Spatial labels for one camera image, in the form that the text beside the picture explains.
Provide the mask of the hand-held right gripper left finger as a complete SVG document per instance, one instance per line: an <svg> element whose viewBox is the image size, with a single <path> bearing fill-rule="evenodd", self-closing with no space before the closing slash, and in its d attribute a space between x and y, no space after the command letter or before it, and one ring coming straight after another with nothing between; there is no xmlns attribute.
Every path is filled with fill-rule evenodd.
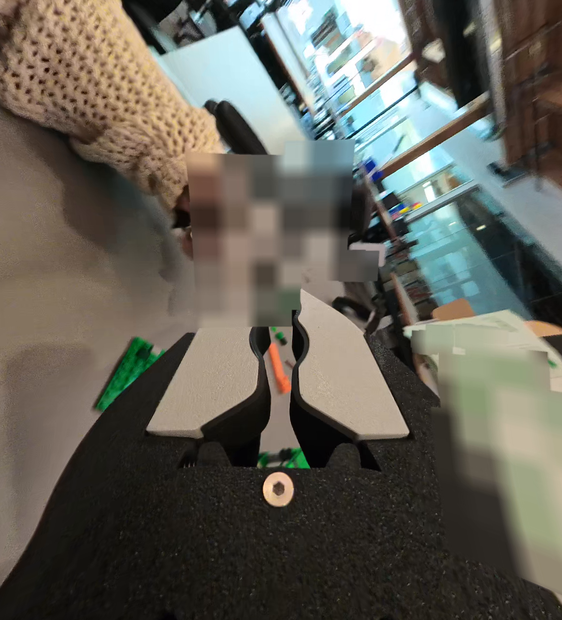
<svg viewBox="0 0 562 620"><path fill-rule="evenodd" d="M270 419L267 327L199 328L146 432L219 443L233 466L256 466Z"/></svg>

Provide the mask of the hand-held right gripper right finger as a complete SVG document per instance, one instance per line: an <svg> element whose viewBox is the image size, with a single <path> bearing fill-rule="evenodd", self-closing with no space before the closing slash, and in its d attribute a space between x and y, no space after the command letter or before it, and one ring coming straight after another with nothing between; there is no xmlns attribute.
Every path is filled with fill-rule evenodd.
<svg viewBox="0 0 562 620"><path fill-rule="evenodd" d="M379 468L368 442L410 431L363 331L305 290L292 327L290 422L309 466L323 468L339 446L353 446L360 467Z"/></svg>

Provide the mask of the green lego base plate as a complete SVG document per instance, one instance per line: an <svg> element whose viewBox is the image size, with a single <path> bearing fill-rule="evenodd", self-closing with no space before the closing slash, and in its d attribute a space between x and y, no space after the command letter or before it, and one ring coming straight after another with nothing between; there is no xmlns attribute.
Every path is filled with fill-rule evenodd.
<svg viewBox="0 0 562 620"><path fill-rule="evenodd" d="M133 337L100 390L93 409L100 413L104 412L164 353L165 349L140 337Z"/></svg>

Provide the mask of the person's left forearm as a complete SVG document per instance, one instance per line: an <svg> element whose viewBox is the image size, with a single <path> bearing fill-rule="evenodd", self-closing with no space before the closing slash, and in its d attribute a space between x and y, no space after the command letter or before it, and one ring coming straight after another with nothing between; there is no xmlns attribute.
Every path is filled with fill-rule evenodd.
<svg viewBox="0 0 562 620"><path fill-rule="evenodd" d="M222 153L120 1L0 1L0 106L68 136L170 212L189 211L187 155Z"/></svg>

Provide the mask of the green lego piece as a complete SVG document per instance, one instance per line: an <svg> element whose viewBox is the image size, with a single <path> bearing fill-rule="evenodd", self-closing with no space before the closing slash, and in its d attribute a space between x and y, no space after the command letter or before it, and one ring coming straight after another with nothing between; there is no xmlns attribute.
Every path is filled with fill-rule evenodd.
<svg viewBox="0 0 562 620"><path fill-rule="evenodd" d="M309 469L308 461L301 448L283 448L278 452L261 452L257 457L257 468Z"/></svg>

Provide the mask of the lego instruction booklet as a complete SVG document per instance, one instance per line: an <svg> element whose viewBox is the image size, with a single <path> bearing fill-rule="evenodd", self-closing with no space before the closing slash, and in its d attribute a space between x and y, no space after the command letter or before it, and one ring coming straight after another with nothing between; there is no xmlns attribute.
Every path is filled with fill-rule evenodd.
<svg viewBox="0 0 562 620"><path fill-rule="evenodd" d="M499 351L509 356L519 357L530 352L545 354L550 368L550 388L562 392L562 354L548 343L548 337L562 336L562 327L541 321L524 321L511 311L500 311L448 321L419 322L405 327L403 334L411 339L416 332L433 332L436 325L448 328L439 338L452 336L450 349L456 355L466 353L463 342L482 351Z"/></svg>

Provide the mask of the orange brick separator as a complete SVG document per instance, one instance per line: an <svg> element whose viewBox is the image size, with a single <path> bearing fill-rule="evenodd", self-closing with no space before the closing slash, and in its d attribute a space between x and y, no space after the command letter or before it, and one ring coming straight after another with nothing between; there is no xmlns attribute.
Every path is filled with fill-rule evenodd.
<svg viewBox="0 0 562 620"><path fill-rule="evenodd" d="M275 342L270 343L268 353L278 392L281 394L291 392L292 384L285 374L284 364L280 358L278 347Z"/></svg>

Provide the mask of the large glass window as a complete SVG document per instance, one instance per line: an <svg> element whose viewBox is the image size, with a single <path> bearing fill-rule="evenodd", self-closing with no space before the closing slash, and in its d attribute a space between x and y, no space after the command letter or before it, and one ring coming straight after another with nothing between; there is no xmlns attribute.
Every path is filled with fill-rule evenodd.
<svg viewBox="0 0 562 620"><path fill-rule="evenodd" d="M322 74L325 97L336 114L384 76L410 52L401 23L399 1L289 1L283 12L301 56ZM338 133L350 134L358 147L358 163L384 166L423 135L419 129L438 106L446 112L470 103L489 89L484 58L471 35L470 43L453 52L453 94L439 94L419 77L410 63L369 94L338 121ZM445 146L435 146L376 186L384 202L399 200L406 209L394 223L472 181L467 174L478 156L453 159ZM408 224L409 239L417 244L399 272L409 297L419 306L443 306L465 299L476 314L508 309L532 318L524 235L503 209L480 187Z"/></svg>

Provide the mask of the black office chair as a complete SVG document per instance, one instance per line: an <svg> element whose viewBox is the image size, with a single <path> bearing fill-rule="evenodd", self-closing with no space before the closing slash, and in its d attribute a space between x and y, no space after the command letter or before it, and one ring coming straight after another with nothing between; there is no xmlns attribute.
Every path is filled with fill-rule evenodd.
<svg viewBox="0 0 562 620"><path fill-rule="evenodd" d="M209 99L204 107L215 119L217 131L233 154L269 154L253 128L229 101Z"/></svg>

